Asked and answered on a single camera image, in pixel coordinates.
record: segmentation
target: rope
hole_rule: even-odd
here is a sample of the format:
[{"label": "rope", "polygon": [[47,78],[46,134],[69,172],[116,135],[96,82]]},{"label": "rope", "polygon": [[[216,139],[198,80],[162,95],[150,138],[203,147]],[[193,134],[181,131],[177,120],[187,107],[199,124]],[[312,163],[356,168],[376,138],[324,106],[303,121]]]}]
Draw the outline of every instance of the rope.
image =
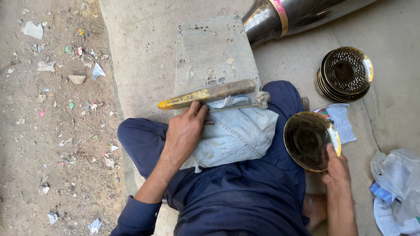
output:
[{"label": "rope", "polygon": [[267,109],[268,108],[268,101],[270,101],[270,94],[265,91],[258,91],[255,94],[255,103],[242,105],[242,106],[235,106],[235,107],[228,107],[228,108],[221,108],[215,110],[209,110],[209,113],[224,111],[224,110],[232,110],[232,109],[240,109],[240,108],[261,108]]}]

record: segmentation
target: foot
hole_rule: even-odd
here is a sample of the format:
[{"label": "foot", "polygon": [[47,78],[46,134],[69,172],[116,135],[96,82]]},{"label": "foot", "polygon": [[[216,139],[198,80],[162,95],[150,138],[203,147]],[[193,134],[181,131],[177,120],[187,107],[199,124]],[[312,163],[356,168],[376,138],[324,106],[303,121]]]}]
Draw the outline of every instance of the foot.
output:
[{"label": "foot", "polygon": [[327,197],[325,194],[305,194],[302,215],[310,219],[306,225],[312,231],[321,222],[327,219]]}]

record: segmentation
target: left hand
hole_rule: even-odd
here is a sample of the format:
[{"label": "left hand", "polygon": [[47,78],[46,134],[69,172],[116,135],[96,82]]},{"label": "left hand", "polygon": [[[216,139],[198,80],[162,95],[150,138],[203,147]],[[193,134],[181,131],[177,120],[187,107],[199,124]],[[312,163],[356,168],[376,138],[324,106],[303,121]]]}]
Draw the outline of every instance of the left hand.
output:
[{"label": "left hand", "polygon": [[169,121],[166,143],[161,158],[181,166],[197,147],[201,138],[208,106],[194,101],[180,115]]}]

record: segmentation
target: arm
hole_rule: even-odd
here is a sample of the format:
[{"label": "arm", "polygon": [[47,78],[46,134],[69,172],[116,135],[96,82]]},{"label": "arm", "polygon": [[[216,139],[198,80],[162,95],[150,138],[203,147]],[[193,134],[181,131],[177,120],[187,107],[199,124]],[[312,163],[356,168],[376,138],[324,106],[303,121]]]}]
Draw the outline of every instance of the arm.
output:
[{"label": "arm", "polygon": [[208,106],[193,102],[169,121],[162,154],[149,178],[118,218],[111,235],[152,235],[163,195],[181,165],[200,141]]},{"label": "arm", "polygon": [[322,182],[327,189],[328,235],[357,236],[347,159],[338,157],[332,144],[327,146],[327,153],[328,167]]}]

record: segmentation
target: navy blue clothing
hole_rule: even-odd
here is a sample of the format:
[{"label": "navy blue clothing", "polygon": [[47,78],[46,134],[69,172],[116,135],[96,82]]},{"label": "navy blue clothing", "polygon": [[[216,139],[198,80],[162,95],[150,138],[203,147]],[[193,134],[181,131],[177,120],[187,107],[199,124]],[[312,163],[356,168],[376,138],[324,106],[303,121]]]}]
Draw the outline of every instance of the navy blue clothing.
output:
[{"label": "navy blue clothing", "polygon": [[[170,182],[166,197],[179,211],[173,234],[200,235],[310,235],[302,216],[305,196],[303,168],[289,156],[283,142],[286,121],[303,111],[296,88],[287,81],[266,84],[270,93],[268,109],[279,114],[276,133],[267,154],[195,173],[180,170]],[[167,124],[129,118],[118,128],[118,138],[147,178],[165,145]],[[111,235],[151,235],[159,204],[129,198]]]}]

